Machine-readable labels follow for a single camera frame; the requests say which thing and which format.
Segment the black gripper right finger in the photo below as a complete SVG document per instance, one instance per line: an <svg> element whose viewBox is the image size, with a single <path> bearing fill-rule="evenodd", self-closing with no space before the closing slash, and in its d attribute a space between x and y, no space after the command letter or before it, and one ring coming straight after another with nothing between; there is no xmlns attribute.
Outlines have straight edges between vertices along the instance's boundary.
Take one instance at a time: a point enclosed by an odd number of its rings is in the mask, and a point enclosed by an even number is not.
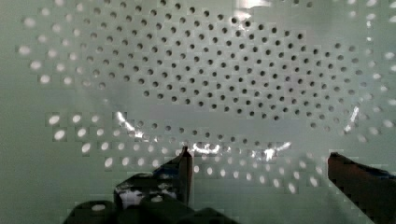
<svg viewBox="0 0 396 224"><path fill-rule="evenodd" d="M328 159L328 178L374 224L395 224L395 175L333 152Z"/></svg>

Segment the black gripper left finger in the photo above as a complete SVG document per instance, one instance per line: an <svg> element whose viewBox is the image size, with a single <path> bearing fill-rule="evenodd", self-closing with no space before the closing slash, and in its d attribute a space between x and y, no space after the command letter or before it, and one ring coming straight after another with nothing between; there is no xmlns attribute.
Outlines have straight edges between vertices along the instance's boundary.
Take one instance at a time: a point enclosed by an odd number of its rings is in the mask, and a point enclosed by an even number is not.
<svg viewBox="0 0 396 224"><path fill-rule="evenodd" d="M192 155L184 146L172 160L149 173L139 173L120 182L113 190L115 205L120 209L138 206L149 196L168 195L189 203L192 180Z"/></svg>

